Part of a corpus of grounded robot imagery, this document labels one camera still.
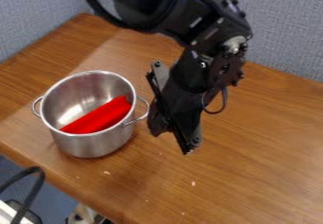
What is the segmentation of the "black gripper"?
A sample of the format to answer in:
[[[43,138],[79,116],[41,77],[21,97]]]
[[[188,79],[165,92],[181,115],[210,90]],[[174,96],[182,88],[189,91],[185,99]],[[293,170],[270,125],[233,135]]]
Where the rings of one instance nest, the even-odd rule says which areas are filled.
[[[230,62],[221,57],[183,56],[171,67],[159,60],[151,64],[150,133],[174,132],[185,155],[202,145],[202,113],[218,114],[226,107],[229,79]]]

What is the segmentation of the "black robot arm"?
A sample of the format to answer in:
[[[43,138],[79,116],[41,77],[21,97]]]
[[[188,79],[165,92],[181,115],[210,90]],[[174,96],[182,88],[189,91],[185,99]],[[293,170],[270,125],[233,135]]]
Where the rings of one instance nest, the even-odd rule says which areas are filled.
[[[173,38],[183,53],[173,66],[151,64],[154,92],[149,127],[155,136],[171,132],[183,153],[202,144],[201,115],[220,113],[209,105],[244,79],[253,30],[240,0],[85,0],[111,24]]]

